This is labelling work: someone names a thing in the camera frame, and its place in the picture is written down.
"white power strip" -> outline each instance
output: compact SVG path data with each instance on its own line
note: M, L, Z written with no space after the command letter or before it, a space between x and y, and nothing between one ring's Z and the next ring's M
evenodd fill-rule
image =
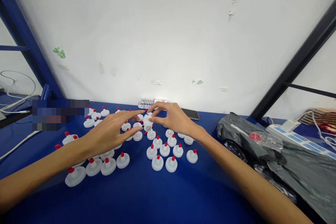
M281 138L284 141L287 142L293 142L295 144L298 144L306 149L309 149L311 151L314 151L318 154L327 156L329 158L333 158L336 160L336 154L334 152L331 152L322 146L310 141L309 139L295 133L294 131L285 131L280 128L281 125L277 124L271 124L266 128L266 131L274 136L277 136Z

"white wall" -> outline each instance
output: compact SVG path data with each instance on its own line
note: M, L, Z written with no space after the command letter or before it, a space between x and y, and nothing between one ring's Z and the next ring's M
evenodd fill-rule
M248 115L333 0L17 1L67 98Z
M12 36L7 30L6 26L0 19L0 45L3 46L16 46ZM0 72L5 70L17 71L28 75L36 84L36 90L34 95L40 95L42 93L42 87L36 79L33 71L29 67L27 61L19 51L0 51ZM13 85L10 93L16 93L21 95L30 95L34 90L34 84L26 76L14 73L4 72L3 75L13 78L15 84ZM13 81L0 75L0 85L4 87L5 92L8 91Z

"blue table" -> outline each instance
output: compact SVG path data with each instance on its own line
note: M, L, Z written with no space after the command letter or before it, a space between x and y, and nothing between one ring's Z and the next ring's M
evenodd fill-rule
M114 113L136 110L137 106L90 102L92 108L102 106ZM197 122L217 138L216 126L224 114L199 112ZM32 116L0 129L0 155L14 147L32 132ZM0 179L41 159L61 144L64 132L85 135L83 120L69 123L56 132L39 132L3 161L0 161ZM154 124L154 130L166 140L164 128ZM125 169L118 169L109 176L101 173L86 177L78 186L69 188L61 172L38 188L28 198L14 207L5 220L10 223L264 223L237 190L235 184L222 171L214 159L196 142L182 143L183 156L176 172L165 167L154 171L146 150L151 145L146 136L139 142L125 142L115 151L130 155ZM186 152L197 149L198 161L191 164Z

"blue metal frame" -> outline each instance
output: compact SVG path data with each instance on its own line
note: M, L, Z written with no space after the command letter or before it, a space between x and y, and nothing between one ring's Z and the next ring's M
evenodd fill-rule
M0 17L18 45L17 47L0 46L0 50L21 51L40 85L44 87L45 84L48 84L53 98L64 99L62 91L15 0L0 0Z

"black metal frame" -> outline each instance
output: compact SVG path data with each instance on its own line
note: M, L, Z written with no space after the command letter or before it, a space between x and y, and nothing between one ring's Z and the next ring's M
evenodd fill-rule
M326 95L336 98L336 94L302 87L292 84L295 78L305 68L309 61L316 55L324 43L334 33L336 29L336 0L333 1L327 12L324 14L319 23L315 26L314 30L308 36L301 48L294 55L293 59L289 62L275 83L265 94L259 104L251 113L251 117L263 126L269 124L262 120L262 117L273 106L273 104L280 98L288 87L305 90L320 95Z

